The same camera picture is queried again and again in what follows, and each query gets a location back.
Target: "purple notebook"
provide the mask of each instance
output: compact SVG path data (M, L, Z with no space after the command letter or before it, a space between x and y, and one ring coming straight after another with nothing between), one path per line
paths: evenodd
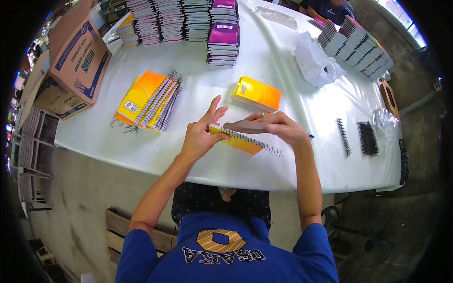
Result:
M216 23L207 41L208 45L238 45L237 24Z
M236 0L214 0L212 8L236 10Z

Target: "pocket memo notebook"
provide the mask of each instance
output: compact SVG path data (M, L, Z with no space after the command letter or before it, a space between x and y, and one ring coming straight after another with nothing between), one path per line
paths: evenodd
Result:
M281 93L281 90L275 87L242 76L237 82L236 89L231 97L272 113L279 109Z
M114 118L139 129L164 132L182 90L182 74L168 76L146 71L138 76L121 101Z
M271 145L265 144L257 139L251 138L236 131L225 129L215 124L209 124L209 134L213 135L217 133L225 133L231 136L231 140L224 140L223 142L250 154L255 155L260 150L264 149L271 152L272 154L277 155L278 157L283 156L282 150L277 149Z

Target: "window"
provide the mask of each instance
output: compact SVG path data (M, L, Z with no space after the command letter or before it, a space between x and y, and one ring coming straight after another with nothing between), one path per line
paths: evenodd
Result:
M396 0L376 0L376 2L389 11L397 20L399 20L399 22L406 28L407 32L417 41L420 47L426 46L426 42L417 29L416 24Z

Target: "person's left hand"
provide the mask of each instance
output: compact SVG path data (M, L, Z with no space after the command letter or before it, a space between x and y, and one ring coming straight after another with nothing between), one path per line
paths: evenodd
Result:
M211 102L211 106L206 114L198 121L187 125L186 137L180 157L194 163L203 157L215 143L221 140L231 140L231 137L224 133L209 135L209 124L216 124L220 117L225 114L228 106L222 106L217 109L221 96L218 95Z

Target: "barcode sticker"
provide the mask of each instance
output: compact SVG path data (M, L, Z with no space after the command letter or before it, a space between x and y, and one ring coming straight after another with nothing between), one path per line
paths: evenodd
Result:
M232 25L224 25L224 24L218 24L217 27L219 29L233 29Z
M130 101L126 101L126 103L124 104L124 108L134 112L134 114L135 114L137 112L137 110L139 109L139 106L136 105L135 103L130 102Z
M119 10L123 10L124 8L126 8L126 6L121 5L120 7L116 7L114 10L115 10L115 12L118 12Z

